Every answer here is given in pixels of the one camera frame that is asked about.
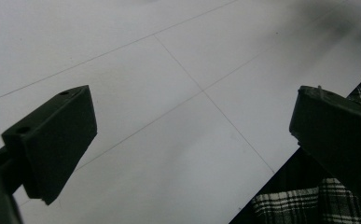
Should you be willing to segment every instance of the floor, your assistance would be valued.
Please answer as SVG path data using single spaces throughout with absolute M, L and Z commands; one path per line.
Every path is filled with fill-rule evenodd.
M 360 81 L 361 0 L 0 1 L 0 134 L 81 85 L 98 122 L 25 223 L 228 223 L 298 148 L 299 86 Z

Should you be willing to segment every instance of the screw hole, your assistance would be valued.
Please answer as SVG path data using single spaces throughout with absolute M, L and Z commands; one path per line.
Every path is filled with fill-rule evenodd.
M 27 133 L 30 130 L 31 130 L 31 128 L 29 128 L 29 127 L 22 127 L 22 128 L 17 129 L 17 133 Z

